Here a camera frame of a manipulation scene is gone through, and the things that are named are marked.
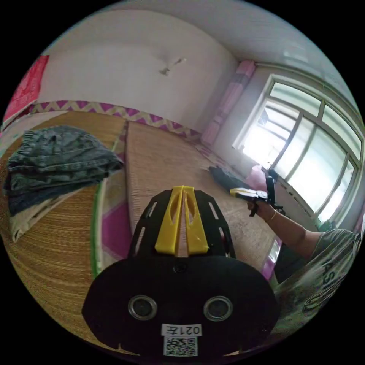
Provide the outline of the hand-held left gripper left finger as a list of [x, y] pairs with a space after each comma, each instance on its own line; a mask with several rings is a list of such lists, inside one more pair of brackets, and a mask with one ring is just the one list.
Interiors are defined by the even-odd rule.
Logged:
[[177, 254], [179, 248], [184, 186], [174, 186], [155, 243], [158, 254]]

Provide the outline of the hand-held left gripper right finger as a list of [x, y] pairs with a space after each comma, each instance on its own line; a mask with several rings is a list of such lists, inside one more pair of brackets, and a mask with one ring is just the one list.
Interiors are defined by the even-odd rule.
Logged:
[[193, 187], [184, 186], [185, 233], [189, 255], [203, 255], [209, 250], [198, 201]]

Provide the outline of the person's right hand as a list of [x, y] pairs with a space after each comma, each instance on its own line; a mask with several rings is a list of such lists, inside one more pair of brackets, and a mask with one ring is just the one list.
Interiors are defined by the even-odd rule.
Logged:
[[277, 211], [269, 204], [263, 201], [256, 201], [256, 214], [267, 224], [275, 217]]

